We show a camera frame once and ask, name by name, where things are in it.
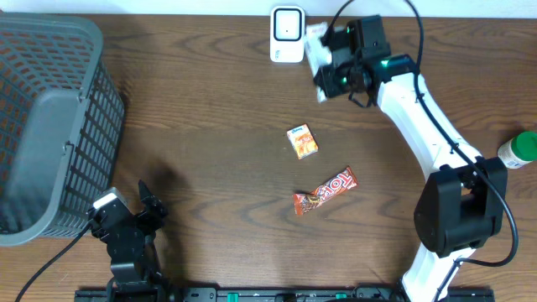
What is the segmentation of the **white green carton box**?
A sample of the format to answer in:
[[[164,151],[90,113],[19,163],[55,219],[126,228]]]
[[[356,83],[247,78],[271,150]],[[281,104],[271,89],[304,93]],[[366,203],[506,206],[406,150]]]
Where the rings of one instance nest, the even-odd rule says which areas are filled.
[[[332,63],[330,50],[321,43],[321,38],[327,29],[327,22],[310,24],[305,29],[305,54],[313,77],[317,75],[321,67]]]

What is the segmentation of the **orange tissue pack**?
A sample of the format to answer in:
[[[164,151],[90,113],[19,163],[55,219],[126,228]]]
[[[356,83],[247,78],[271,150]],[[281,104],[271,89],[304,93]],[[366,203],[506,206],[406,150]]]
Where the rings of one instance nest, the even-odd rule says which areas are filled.
[[[288,130],[287,137],[298,159],[314,154],[319,149],[307,124]]]

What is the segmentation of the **red chocolate bar wrapper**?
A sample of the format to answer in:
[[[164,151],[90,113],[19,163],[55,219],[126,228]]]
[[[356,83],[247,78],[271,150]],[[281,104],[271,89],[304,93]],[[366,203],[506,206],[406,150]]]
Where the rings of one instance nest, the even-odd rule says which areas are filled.
[[[327,201],[355,187],[358,187],[356,176],[351,167],[347,166],[310,193],[294,194],[295,214],[302,216],[306,212],[322,206]]]

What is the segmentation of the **green lid seasoning jar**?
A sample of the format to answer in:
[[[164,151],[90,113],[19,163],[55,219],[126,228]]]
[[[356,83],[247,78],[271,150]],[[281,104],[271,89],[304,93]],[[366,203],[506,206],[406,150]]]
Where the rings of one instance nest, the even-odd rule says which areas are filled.
[[[498,148],[498,157],[508,169],[519,169],[536,160],[536,133],[526,131]]]

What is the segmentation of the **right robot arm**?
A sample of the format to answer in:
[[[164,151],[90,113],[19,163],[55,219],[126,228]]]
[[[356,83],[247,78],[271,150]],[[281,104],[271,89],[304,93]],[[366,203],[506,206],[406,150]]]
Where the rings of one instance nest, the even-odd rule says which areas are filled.
[[[513,217],[505,201],[507,170],[484,158],[451,125],[409,55],[395,55],[377,16],[339,29],[305,30],[320,101],[365,93],[395,124],[417,158],[425,187],[414,210],[420,247],[393,299],[443,301],[460,266]]]

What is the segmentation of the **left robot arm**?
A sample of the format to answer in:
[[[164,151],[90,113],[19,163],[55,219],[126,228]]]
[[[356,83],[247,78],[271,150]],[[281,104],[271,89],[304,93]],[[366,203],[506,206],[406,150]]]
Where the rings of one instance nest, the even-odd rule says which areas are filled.
[[[103,192],[87,212],[93,237],[107,245],[113,278],[108,301],[172,301],[169,281],[161,272],[154,240],[168,211],[140,180],[143,210],[133,214],[117,188]]]

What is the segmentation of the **white barcode scanner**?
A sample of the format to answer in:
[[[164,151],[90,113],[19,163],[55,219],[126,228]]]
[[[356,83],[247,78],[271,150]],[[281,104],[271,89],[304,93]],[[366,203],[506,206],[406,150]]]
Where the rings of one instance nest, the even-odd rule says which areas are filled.
[[[300,63],[304,58],[305,11],[299,6],[276,6],[270,14],[270,59]]]

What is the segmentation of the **grey plastic shopping basket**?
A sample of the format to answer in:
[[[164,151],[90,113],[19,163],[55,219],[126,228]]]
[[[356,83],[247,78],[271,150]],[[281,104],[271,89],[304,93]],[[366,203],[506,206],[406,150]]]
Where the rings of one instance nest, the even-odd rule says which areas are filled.
[[[112,181],[126,106],[90,20],[1,16],[1,244],[73,237]]]

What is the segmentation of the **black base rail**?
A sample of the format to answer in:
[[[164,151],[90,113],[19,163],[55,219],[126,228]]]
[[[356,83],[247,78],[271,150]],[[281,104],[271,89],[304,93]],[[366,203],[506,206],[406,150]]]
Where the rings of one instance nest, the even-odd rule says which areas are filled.
[[[388,287],[362,286],[355,289],[214,289],[188,288],[165,297],[157,292],[121,293],[112,290],[77,290],[75,302],[179,301],[179,302],[322,302],[405,301],[400,291]]]

